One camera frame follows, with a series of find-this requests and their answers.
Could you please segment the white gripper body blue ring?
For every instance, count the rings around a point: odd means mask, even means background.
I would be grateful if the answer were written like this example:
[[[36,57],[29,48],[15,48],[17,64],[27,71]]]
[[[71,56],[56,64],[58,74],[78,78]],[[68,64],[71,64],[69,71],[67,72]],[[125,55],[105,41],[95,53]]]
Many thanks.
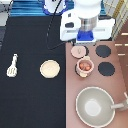
[[[114,19],[99,20],[98,16],[80,18],[75,11],[69,10],[62,14],[60,40],[74,40],[75,45],[95,45],[97,41],[111,37]]]

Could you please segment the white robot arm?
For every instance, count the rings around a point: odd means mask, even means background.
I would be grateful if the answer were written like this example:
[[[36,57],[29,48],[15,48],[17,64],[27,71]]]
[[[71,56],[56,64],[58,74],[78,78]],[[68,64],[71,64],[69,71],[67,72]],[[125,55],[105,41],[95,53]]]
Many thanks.
[[[111,37],[114,19],[100,20],[101,0],[73,0],[66,10],[66,0],[44,0],[47,14],[61,14],[60,39],[75,39],[76,45],[95,44]]]

